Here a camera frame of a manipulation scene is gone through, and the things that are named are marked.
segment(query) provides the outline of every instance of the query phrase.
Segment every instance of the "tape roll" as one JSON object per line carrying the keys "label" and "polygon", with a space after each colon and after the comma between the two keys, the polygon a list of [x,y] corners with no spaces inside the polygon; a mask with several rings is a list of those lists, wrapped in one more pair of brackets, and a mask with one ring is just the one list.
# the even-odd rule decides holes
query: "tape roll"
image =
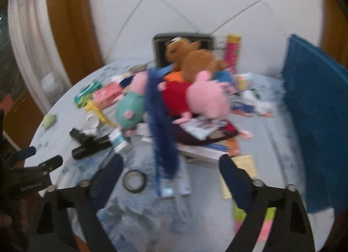
{"label": "tape roll", "polygon": [[140,193],[144,190],[147,177],[139,170],[130,170],[122,178],[123,187],[130,193]]}

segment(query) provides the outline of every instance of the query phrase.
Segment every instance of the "blue feather duster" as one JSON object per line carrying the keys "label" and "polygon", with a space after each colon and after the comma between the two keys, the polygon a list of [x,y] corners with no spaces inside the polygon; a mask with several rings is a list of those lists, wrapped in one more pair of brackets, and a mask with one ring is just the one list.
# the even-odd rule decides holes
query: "blue feather duster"
{"label": "blue feather duster", "polygon": [[163,177],[173,179],[179,168],[179,156],[172,130],[172,120],[157,85],[163,81],[156,69],[149,69],[145,89],[145,110],[148,112],[149,128],[154,141],[154,158],[163,169]]}

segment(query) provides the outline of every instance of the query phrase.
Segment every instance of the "brown teddy bear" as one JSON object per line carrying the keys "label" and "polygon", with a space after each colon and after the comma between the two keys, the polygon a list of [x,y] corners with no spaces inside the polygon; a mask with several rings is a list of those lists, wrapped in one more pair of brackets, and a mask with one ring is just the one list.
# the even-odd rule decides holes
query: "brown teddy bear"
{"label": "brown teddy bear", "polygon": [[191,43],[189,39],[177,37],[166,43],[166,58],[169,62],[174,63],[173,71],[181,70],[182,60],[188,53],[198,50],[201,46],[200,41]]}
{"label": "brown teddy bear", "polygon": [[209,50],[198,49],[201,43],[191,43],[186,38],[176,38],[166,48],[166,58],[175,63],[173,71],[180,71],[183,79],[194,82],[196,75],[203,70],[208,70],[214,76],[218,70],[227,68],[224,60],[216,60]]}

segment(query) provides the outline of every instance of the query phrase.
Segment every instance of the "blue cloth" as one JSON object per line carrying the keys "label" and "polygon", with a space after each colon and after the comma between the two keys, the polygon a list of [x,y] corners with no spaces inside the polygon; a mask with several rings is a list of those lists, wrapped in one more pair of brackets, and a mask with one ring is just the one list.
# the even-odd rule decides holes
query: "blue cloth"
{"label": "blue cloth", "polygon": [[129,76],[129,77],[126,77],[125,79],[123,79],[119,85],[122,87],[122,88],[125,88],[126,86],[130,85],[132,80],[133,80],[133,76]]}
{"label": "blue cloth", "polygon": [[171,65],[169,65],[168,67],[165,67],[165,68],[162,68],[162,69],[158,70],[158,71],[157,71],[157,74],[158,74],[159,76],[164,77],[166,74],[168,74],[169,72],[172,71],[173,67],[174,67],[174,64],[171,64]]}
{"label": "blue cloth", "polygon": [[223,71],[217,71],[214,75],[213,80],[217,80],[218,82],[229,82],[230,84],[233,84],[232,77],[227,70]]}
{"label": "blue cloth", "polygon": [[163,168],[164,178],[173,179],[179,168],[179,156],[172,130],[172,120],[157,85],[163,75],[149,69],[149,79],[145,89],[145,110],[149,117],[149,129],[154,141],[154,158]]}
{"label": "blue cloth", "polygon": [[293,35],[283,70],[306,170],[307,211],[348,209],[348,71]]}

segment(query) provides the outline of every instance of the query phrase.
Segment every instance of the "george pig plush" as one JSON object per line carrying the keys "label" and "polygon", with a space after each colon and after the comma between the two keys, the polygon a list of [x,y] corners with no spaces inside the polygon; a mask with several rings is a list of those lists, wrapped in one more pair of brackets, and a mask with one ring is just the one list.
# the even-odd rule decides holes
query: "george pig plush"
{"label": "george pig plush", "polygon": [[147,71],[136,74],[129,85],[128,93],[118,97],[120,101],[117,103],[115,119],[124,129],[133,130],[143,119],[147,78]]}
{"label": "george pig plush", "polygon": [[171,116],[181,116],[174,124],[187,122],[192,114],[204,115],[207,118],[224,120],[228,117],[229,102],[223,88],[226,82],[210,81],[211,73],[201,71],[193,84],[188,82],[162,82],[158,88]]}

